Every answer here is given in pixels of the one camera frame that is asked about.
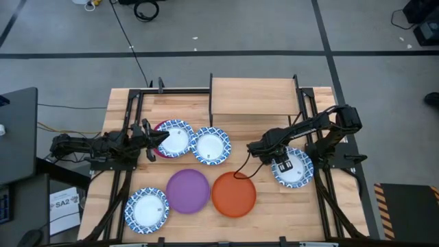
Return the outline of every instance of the wooden tabletop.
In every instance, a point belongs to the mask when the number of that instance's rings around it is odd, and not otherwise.
[[[128,91],[111,91],[104,132],[121,129]],[[330,87],[314,88],[314,92],[318,110],[334,105]],[[133,103],[131,122],[134,121],[136,104]],[[194,130],[198,130],[209,126],[209,95],[146,95],[141,118],[147,118],[153,127],[166,119],[184,119]],[[157,161],[151,163],[142,152],[138,168],[132,176],[130,193],[143,187],[157,187],[165,191],[170,177],[187,168],[202,172],[212,186],[220,175],[235,171],[242,165],[247,157],[247,143],[259,140],[270,128],[287,127],[288,119],[276,115],[216,115],[213,125],[226,131],[232,143],[232,152],[224,163],[218,166],[203,165],[191,153],[177,159],[157,157]],[[300,138],[290,145],[303,150],[305,143],[306,139]],[[259,164],[259,159],[250,158],[242,172],[251,174]],[[112,171],[104,172],[89,187],[78,239],[83,239],[93,230],[108,208],[113,174]],[[334,169],[332,175],[340,208],[358,230],[367,235],[355,179]],[[288,241],[324,240],[314,182],[300,189],[288,189],[276,181],[268,166],[262,167],[252,182],[257,190],[257,202],[253,210],[241,218],[221,215],[210,200],[203,210],[193,215],[171,210],[165,225],[153,234],[137,234],[125,224],[123,241],[157,242],[159,237],[165,237],[166,242],[277,242],[279,236],[286,236]],[[331,232],[335,236],[332,213],[327,208]],[[111,237],[116,235],[118,217],[119,212],[116,211]]]
[[[291,78],[213,78],[212,114],[297,115]]]

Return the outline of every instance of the yellow and black warning stripe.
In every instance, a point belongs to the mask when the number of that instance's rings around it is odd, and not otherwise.
[[[381,215],[381,222],[383,223],[384,235],[387,240],[393,240],[395,234],[393,232],[392,223],[390,222],[389,210],[385,202],[384,190],[381,184],[375,184],[375,195],[377,197],[379,214]]]
[[[431,189],[433,190],[434,196],[436,197],[436,200],[438,201],[438,205],[439,205],[439,189],[431,186]]]

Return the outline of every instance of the wooden table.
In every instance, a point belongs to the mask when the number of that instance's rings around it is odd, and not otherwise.
[[[330,87],[313,89],[319,111],[335,104]],[[121,129],[128,91],[129,89],[111,91],[104,132]],[[135,106],[136,102],[133,103],[131,122],[134,121]],[[166,119],[184,119],[194,130],[198,130],[209,126],[209,95],[146,95],[143,98],[141,118],[147,118],[153,127]],[[279,115],[216,115],[213,125],[226,131],[230,137],[232,152],[226,162],[218,166],[207,166],[199,163],[189,153],[173,160],[157,157],[157,162],[151,163],[146,159],[145,152],[142,152],[138,168],[132,176],[130,193],[143,187],[157,187],[165,191],[170,177],[186,168],[201,171],[212,186],[221,174],[235,171],[241,166],[247,157],[247,143],[259,140],[270,128],[287,127],[288,118]],[[300,138],[290,145],[303,150],[305,143],[306,139]],[[250,158],[242,172],[251,174],[259,164],[259,159]],[[108,208],[113,174],[112,171],[104,172],[89,187],[78,239],[83,239],[92,231]],[[332,175],[340,208],[358,230],[367,235],[368,229],[355,179],[334,169]],[[150,235],[137,234],[125,225],[123,241],[157,242],[159,237],[165,237],[166,242],[277,242],[279,236],[286,236],[288,241],[324,240],[314,182],[300,189],[288,189],[276,181],[269,167],[263,167],[252,181],[257,190],[257,203],[244,217],[227,218],[218,213],[209,201],[203,210],[193,215],[171,210],[162,229]],[[327,210],[330,229],[335,236],[332,212],[328,206]],[[116,236],[118,217],[119,213],[116,211],[112,238]]]

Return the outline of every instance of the shoe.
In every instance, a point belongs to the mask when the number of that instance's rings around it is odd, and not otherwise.
[[[429,93],[424,97],[424,102],[429,106],[439,106],[439,93]]]

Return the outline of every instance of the orange plate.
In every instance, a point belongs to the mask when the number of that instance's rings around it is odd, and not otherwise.
[[[250,179],[236,179],[234,172],[222,174],[212,187],[215,208],[228,217],[242,217],[250,212],[256,202],[256,189]],[[237,177],[245,178],[242,173]]]

